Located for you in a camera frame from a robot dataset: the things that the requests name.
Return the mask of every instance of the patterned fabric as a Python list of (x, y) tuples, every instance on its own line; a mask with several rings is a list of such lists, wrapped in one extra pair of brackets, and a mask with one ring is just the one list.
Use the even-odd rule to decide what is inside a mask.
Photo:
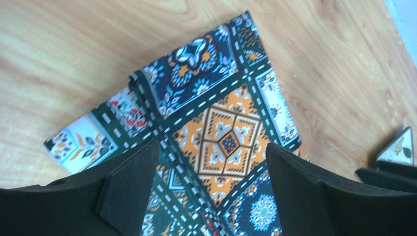
[(280, 235), (267, 143), (301, 141), (248, 12), (131, 74), (45, 142), (72, 174), (156, 136), (143, 235)]

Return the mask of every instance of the floral pattern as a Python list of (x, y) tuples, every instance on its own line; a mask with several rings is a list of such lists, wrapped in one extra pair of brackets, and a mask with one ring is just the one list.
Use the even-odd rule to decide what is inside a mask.
[(55, 134), (44, 146), (70, 173), (97, 165), (118, 149), (90, 113)]
[(153, 228), (153, 214), (146, 214), (144, 217), (144, 222), (142, 224), (142, 235), (143, 236), (151, 236), (155, 231)]
[(194, 87), (195, 89), (193, 89), (193, 92), (200, 95), (209, 89), (209, 81), (206, 81), (205, 79), (198, 79), (198, 81), (194, 84)]
[(262, 96), (268, 101), (268, 110), (273, 124), (280, 134), (282, 146), (293, 143), (298, 138), (298, 131), (291, 117), (290, 110), (284, 99), (276, 75), (272, 69), (256, 77)]
[(156, 103), (149, 107), (151, 112), (167, 119), (238, 72), (229, 39), (230, 24), (196, 38), (131, 75), (132, 83), (141, 91), (150, 92)]
[(413, 166), (414, 147), (411, 127), (407, 127), (394, 142), (389, 144), (388, 147), (378, 155), (377, 160)]
[(262, 194), (256, 203), (252, 204), (250, 222), (256, 231), (266, 231), (269, 224), (276, 219), (276, 204), (273, 196)]
[(241, 181), (239, 193), (229, 196), (229, 204), (223, 208), (230, 229), (236, 235), (240, 232), (270, 232), (274, 235), (281, 230), (266, 163), (260, 164), (256, 173), (256, 177), (246, 177)]
[[(265, 146), (269, 142), (268, 137), (262, 135), (264, 129), (258, 111), (249, 108), (252, 97), (247, 85), (226, 97), (173, 134), (182, 153), (193, 157), (188, 161), (208, 188), (215, 205), (221, 204), (232, 184), (264, 160)], [(188, 130), (188, 140), (182, 146), (184, 130)]]
[(135, 137), (147, 126), (145, 110), (137, 104), (137, 100), (135, 93), (125, 88), (105, 102), (130, 137)]
[(249, 13), (131, 79), (86, 123), (48, 140), (50, 154), (76, 173), (163, 137), (143, 235), (200, 233), (189, 225), (207, 235), (280, 234), (265, 147), (295, 151), (300, 142)]

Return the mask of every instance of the black rubber support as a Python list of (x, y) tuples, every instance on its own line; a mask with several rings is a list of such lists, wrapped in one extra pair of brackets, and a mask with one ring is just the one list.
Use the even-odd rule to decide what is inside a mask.
[(373, 167), (382, 171), (387, 171), (404, 177), (417, 179), (417, 167), (414, 166), (406, 166), (387, 161), (376, 161)]
[(0, 235), (139, 236), (159, 142), (47, 186), (0, 189)]
[(417, 194), (352, 181), (276, 144), (266, 156), (284, 235), (417, 235)]
[(415, 178), (371, 168), (360, 168), (355, 173), (365, 184), (390, 190), (417, 193), (417, 179)]

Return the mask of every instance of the blue floral motif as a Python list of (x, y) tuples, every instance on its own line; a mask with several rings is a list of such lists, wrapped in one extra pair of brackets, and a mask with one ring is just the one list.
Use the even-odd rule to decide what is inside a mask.
[(270, 109), (270, 111), (271, 111), (271, 115), (272, 115), (273, 118), (275, 118), (278, 115), (278, 109), (277, 108), (273, 107), (273, 108)]
[(218, 145), (213, 145), (213, 151), (213, 154), (210, 156), (210, 164), (224, 163), (226, 161)]
[(153, 229), (152, 223), (153, 214), (146, 214), (142, 225), (142, 235), (149, 236), (153, 235), (155, 230)]
[(151, 84), (158, 84), (160, 81), (159, 78), (165, 75), (165, 73), (162, 72), (163, 69), (164, 66), (159, 65), (158, 61), (155, 61), (153, 64), (146, 65), (142, 69), (142, 72), (146, 75)]
[(221, 141), (221, 143), (223, 147), (226, 149), (227, 153), (231, 153), (238, 146), (232, 134), (229, 134), (225, 139)]
[(216, 29), (216, 36), (219, 36), (219, 40), (226, 41), (226, 39), (229, 36), (229, 30), (227, 29), (227, 26), (221, 25)]
[(249, 222), (253, 223), (255, 230), (266, 231), (277, 215), (274, 197), (262, 194), (259, 200), (252, 204), (250, 214)]
[(217, 61), (217, 51), (213, 44), (209, 44), (207, 51), (203, 53), (200, 63), (200, 69), (207, 71), (211, 69)]
[(172, 83), (175, 87), (181, 87), (190, 81), (193, 71), (187, 65), (175, 65), (172, 70)]
[(264, 75), (260, 77), (258, 81), (259, 81), (259, 86), (264, 91), (265, 90), (274, 91), (276, 89), (276, 86), (275, 86), (276, 77), (274, 74)]
[(240, 164), (240, 156), (242, 155), (242, 149), (239, 149), (233, 156), (229, 157), (229, 159), (227, 160), (227, 163), (230, 164), (234, 164), (235, 166), (239, 166)]
[(239, 97), (239, 98), (248, 99), (251, 97), (250, 93), (244, 92), (240, 89), (235, 89), (234, 92), (235, 92), (236, 97)]
[(195, 92), (196, 95), (200, 95), (210, 88), (209, 81), (204, 78), (198, 79), (198, 81), (194, 84), (194, 87), (193, 92)]
[(248, 133), (249, 133), (249, 127), (244, 126), (242, 128), (239, 128), (238, 126), (235, 126), (235, 134), (237, 135), (241, 144), (245, 143), (245, 137)]
[(297, 135), (297, 129), (294, 124), (290, 124), (287, 122), (287, 125), (284, 128), (284, 131), (281, 132), (281, 140), (283, 144), (285, 145), (289, 141), (291, 141), (293, 138)]
[(246, 27), (247, 28), (251, 28), (251, 30), (255, 34), (255, 36), (258, 36), (258, 30), (256, 29), (256, 25), (250, 19), (249, 14), (248, 13), (245, 13), (243, 15), (243, 18), (246, 20)]
[(221, 63), (221, 69), (219, 73), (222, 73), (223, 75), (232, 75), (236, 73), (238, 69), (238, 65), (236, 64), (236, 61), (233, 60), (233, 58), (223, 57), (223, 55), (220, 53), (220, 58), (223, 59)]
[(152, 194), (148, 202), (148, 208), (155, 208), (161, 204), (161, 199), (156, 194)]
[(197, 38), (194, 41), (182, 46), (176, 53), (176, 59), (179, 62), (188, 62), (190, 66), (194, 67), (199, 61), (201, 52), (206, 47), (206, 40), (204, 38)]
[(240, 26), (243, 23), (243, 18), (239, 16), (234, 18), (233, 21), (235, 22), (236, 26)]
[(230, 124), (224, 124), (224, 122), (219, 121), (216, 124), (216, 134), (214, 135), (215, 139), (220, 139), (220, 137), (230, 130)]
[(169, 116), (179, 105), (179, 95), (184, 92), (184, 90), (178, 90), (173, 92), (172, 89), (167, 86), (167, 92), (164, 96), (164, 100), (159, 101), (159, 112), (163, 116)]

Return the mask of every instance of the printed cloth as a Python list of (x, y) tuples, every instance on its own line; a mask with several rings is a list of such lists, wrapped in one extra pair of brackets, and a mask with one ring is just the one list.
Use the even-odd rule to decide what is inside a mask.
[(301, 141), (249, 12), (131, 74), (45, 142), (74, 174), (157, 136), (142, 235), (280, 235), (267, 143)]

